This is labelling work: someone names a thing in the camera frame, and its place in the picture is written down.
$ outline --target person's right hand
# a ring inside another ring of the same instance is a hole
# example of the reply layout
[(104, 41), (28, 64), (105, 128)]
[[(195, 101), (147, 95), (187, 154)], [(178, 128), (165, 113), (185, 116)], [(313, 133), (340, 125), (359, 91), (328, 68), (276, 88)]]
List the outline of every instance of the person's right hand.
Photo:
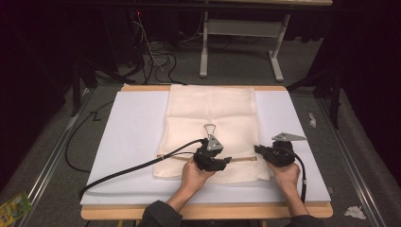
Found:
[(274, 178), (286, 197), (289, 215), (291, 217), (309, 215), (297, 191), (298, 178), (301, 172), (298, 165), (292, 163), (289, 166), (277, 167), (271, 163), (266, 163), (273, 171)]
[(281, 190), (286, 188), (296, 189), (301, 172), (298, 165), (292, 163), (289, 166), (278, 167), (269, 162), (266, 163), (271, 171), (273, 171), (274, 178)]

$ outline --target yellow object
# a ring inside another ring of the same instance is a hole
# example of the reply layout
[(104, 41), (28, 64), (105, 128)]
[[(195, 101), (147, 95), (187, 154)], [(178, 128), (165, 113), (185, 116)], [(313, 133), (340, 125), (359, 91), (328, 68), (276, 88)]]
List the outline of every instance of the yellow object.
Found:
[(32, 205), (25, 192), (21, 192), (0, 206), (0, 227), (7, 227), (24, 216)]

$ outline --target towel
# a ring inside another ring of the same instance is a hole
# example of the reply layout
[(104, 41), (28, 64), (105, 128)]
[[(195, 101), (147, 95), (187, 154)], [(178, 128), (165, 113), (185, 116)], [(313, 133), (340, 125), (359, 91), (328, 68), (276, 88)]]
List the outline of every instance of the towel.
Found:
[[(157, 156), (168, 154), (184, 144), (207, 137), (203, 127), (216, 125), (213, 134), (224, 146), (216, 157), (232, 157), (211, 183), (268, 181), (270, 175), (263, 157), (256, 154), (258, 121), (253, 88), (227, 88), (197, 85), (172, 85), (166, 110), (166, 124)], [(196, 152), (200, 143), (179, 152)], [(193, 154), (180, 154), (154, 165), (153, 175), (166, 179), (179, 177), (183, 165)]]

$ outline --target crumpled paper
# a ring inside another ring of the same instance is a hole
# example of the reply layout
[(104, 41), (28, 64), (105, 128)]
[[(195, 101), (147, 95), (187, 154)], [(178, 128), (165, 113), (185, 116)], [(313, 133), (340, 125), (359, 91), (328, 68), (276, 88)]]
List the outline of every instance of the crumpled paper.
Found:
[(357, 206), (350, 206), (348, 210), (345, 212), (345, 216), (352, 216), (354, 218), (359, 219), (366, 219), (365, 215), (363, 215), (362, 211), (360, 210), (361, 207)]
[(310, 118), (309, 125), (312, 126), (313, 128), (316, 128), (316, 118), (313, 115), (313, 113), (309, 113), (309, 118)]

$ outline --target metal rail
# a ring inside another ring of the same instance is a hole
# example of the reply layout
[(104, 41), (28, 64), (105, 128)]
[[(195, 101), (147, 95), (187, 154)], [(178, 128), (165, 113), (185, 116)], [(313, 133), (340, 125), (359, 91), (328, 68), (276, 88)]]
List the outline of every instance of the metal rail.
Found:
[(357, 169), (354, 159), (352, 158), (350, 151), (348, 150), (344, 140), (342, 139), (340, 131), (334, 127), (334, 125), (330, 120), (329, 110), (326, 103), (322, 98), (317, 98), (316, 102), (319, 108), (323, 112), (324, 120), (330, 126), (330, 130), (333, 132), (333, 135), (337, 140), (337, 144), (339, 145), (340, 148), (340, 157), (345, 164), (345, 169), (348, 172), (348, 175), (351, 179), (351, 182), (354, 185), (354, 188), (356, 189), (357, 195), (359, 196), (360, 202), (362, 203), (363, 209), (369, 221), (372, 223), (372, 226), (374, 227), (387, 226), (386, 223), (384, 222), (383, 217), (381, 217), (380, 212), (377, 209), (377, 206), (375, 205), (375, 201), (372, 197), (371, 190), (369, 189), (368, 185), (363, 181), (363, 178), (360, 175), (359, 170)]
[(32, 215), (34, 214), (35, 208), (38, 205), (39, 201), (41, 200), (41, 197), (44, 194), (44, 191), (45, 191), (47, 185), (49, 184), (51, 177), (59, 164), (59, 161), (62, 157), (62, 153), (64, 152), (65, 143), (70, 138), (71, 133), (72, 133), (77, 121), (79, 120), (80, 114), (82, 113), (83, 108), (87, 104), (87, 102), (88, 102), (89, 98), (92, 96), (93, 92), (94, 92), (93, 90), (90, 90), (88, 88), (85, 89), (85, 91), (83, 92), (83, 94), (82, 94), (83, 102), (82, 102), (80, 109), (78, 110), (78, 112), (75, 116), (71, 117), (71, 119), (68, 122), (64, 132), (62, 133), (59, 141), (57, 142), (52, 153), (50, 154), (50, 157), (47, 160), (47, 163), (44, 165), (44, 168), (43, 168), (41, 174), (39, 175), (36, 183), (33, 185), (32, 189), (30, 190), (28, 197), (32, 203), (32, 209), (23, 218), (16, 221), (11, 226), (13, 226), (13, 227), (29, 226), (28, 225), (29, 220), (32, 217)]

